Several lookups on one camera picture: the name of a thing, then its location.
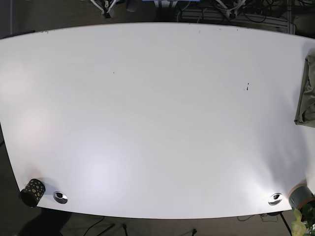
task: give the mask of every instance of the floor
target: floor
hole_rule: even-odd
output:
[[[17,0],[15,27],[19,32],[42,31],[66,27],[124,22],[152,22],[156,17],[153,2],[141,2],[135,13],[127,12],[125,6],[115,7],[116,17],[104,19],[100,11],[89,0]],[[10,165],[5,146],[0,147],[0,205],[3,217],[0,221],[2,236],[14,236],[30,220],[40,214],[40,208],[29,208],[18,198],[18,187]],[[283,213],[287,222],[293,220],[292,211]],[[91,228],[87,236],[96,236],[110,224],[116,226],[108,231],[108,236],[124,236],[122,224],[127,224],[129,236],[190,236],[197,229],[196,236],[288,236],[289,233],[280,216],[255,215],[218,219],[196,220],[156,220],[105,217]],[[74,213],[64,226],[64,236],[83,236],[89,226],[100,216]]]

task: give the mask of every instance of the patterned container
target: patterned container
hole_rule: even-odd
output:
[[[27,206],[35,207],[44,195],[45,191],[45,185],[41,181],[33,178],[20,192],[20,198]]]

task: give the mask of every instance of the green leaf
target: green leaf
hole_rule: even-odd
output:
[[[309,217],[312,218],[312,216],[313,216],[313,207],[312,207],[311,204],[309,204],[309,203],[305,204],[302,207],[301,211],[302,211],[303,215],[305,215],[307,218],[309,218]]]
[[[292,222],[292,236],[303,236],[306,231],[306,226],[301,221]]]
[[[294,209],[293,214],[294,214],[296,221],[302,220],[302,213],[298,209]]]

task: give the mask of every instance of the cable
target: cable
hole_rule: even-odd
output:
[[[245,219],[245,220],[240,220],[240,219],[238,218],[239,216],[237,216],[237,220],[238,220],[238,221],[241,221],[241,222],[244,222],[244,221],[247,221],[247,220],[251,219],[253,216],[254,216],[254,215],[251,215],[250,217],[248,217],[248,218]]]
[[[91,1],[91,3],[93,3],[94,4],[94,6],[96,6],[98,9],[100,9],[100,11],[101,11],[101,13],[102,13],[102,15],[104,15],[105,14],[105,11],[104,11],[104,9],[100,6],[100,5],[98,5],[94,0],[90,0]]]
[[[251,216],[247,217],[244,220],[240,220],[239,216],[237,216],[237,220],[241,221],[241,222],[244,222],[244,221],[247,221],[247,220],[251,219],[253,216],[255,216],[255,215],[251,215]],[[274,220],[264,220],[263,218],[265,217],[265,214],[260,214],[259,216],[260,216],[260,219],[261,219],[262,222],[274,222],[274,223],[276,223],[279,220],[278,216],[277,216],[277,220],[276,221],[274,221]]]
[[[252,20],[251,18],[249,18],[249,17],[245,14],[245,12],[243,12],[243,15],[244,15],[247,19],[249,19],[250,21],[255,22],[255,23],[263,23],[263,22],[267,19],[267,15],[265,15],[265,18],[264,18],[262,21],[254,21],[254,20]]]
[[[177,14],[177,17],[176,17],[176,21],[178,22],[178,17],[179,17],[179,14],[183,11],[186,10],[187,7],[189,7],[189,4],[190,4],[190,1],[187,3],[187,5]]]
[[[299,31],[298,28],[297,28],[297,26],[296,26],[296,24],[294,24],[293,22],[289,21],[286,17],[281,16],[280,18],[286,19],[286,21],[288,21],[289,23],[291,23],[291,24],[293,24],[293,25],[295,26],[295,30],[296,30],[296,31]]]
[[[208,9],[207,9],[207,8],[205,8],[205,9],[201,10],[201,13],[202,13],[202,22],[204,22],[203,13],[205,13],[205,12],[206,12],[206,10],[208,10]]]
[[[97,225],[97,224],[98,224],[99,222],[101,222],[104,218],[105,218],[105,216],[103,216],[100,221],[97,221],[95,224],[91,225],[91,226],[85,231],[85,234],[83,234],[83,236],[85,236],[85,235],[87,234],[87,232],[88,232],[94,225]]]
[[[304,4],[306,4],[306,5],[314,5],[314,4],[312,4],[312,3],[304,2],[304,1],[302,1],[302,0],[297,0],[297,1],[299,1],[299,2],[301,2],[301,3],[304,3]]]
[[[275,220],[264,220],[263,218],[266,217],[265,214],[260,214],[259,216],[260,216],[260,219],[261,219],[262,222],[274,222],[274,223],[276,223],[279,220],[278,216],[277,216],[277,220],[276,221]]]

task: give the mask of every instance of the table top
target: table top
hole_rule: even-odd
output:
[[[40,207],[211,218],[268,204],[305,178],[315,129],[295,125],[315,40],[197,24],[122,24],[0,41],[0,122]],[[66,194],[64,205],[53,193]]]

